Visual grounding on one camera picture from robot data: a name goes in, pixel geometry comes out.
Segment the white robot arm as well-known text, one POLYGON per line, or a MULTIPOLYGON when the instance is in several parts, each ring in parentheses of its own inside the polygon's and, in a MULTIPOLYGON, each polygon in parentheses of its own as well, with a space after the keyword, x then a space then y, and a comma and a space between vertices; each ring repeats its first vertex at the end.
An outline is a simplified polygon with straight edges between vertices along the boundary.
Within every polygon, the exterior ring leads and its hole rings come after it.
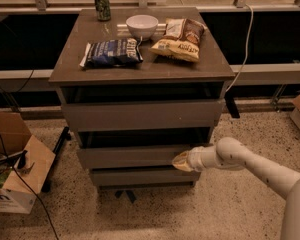
POLYGON ((299 172, 254 153, 232 137, 224 137, 212 146, 183 151, 172 165, 185 172, 247 169, 286 201, 280 240, 300 240, 299 172))

